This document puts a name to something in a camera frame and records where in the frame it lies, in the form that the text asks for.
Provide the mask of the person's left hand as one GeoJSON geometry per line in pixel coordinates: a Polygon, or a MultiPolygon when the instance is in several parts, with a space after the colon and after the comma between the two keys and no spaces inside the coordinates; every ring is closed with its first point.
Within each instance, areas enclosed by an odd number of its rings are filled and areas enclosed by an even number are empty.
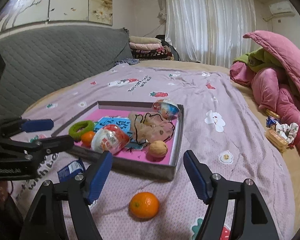
{"type": "Polygon", "coordinates": [[[0,181],[0,205],[4,205],[8,197],[8,182],[0,181]]]}

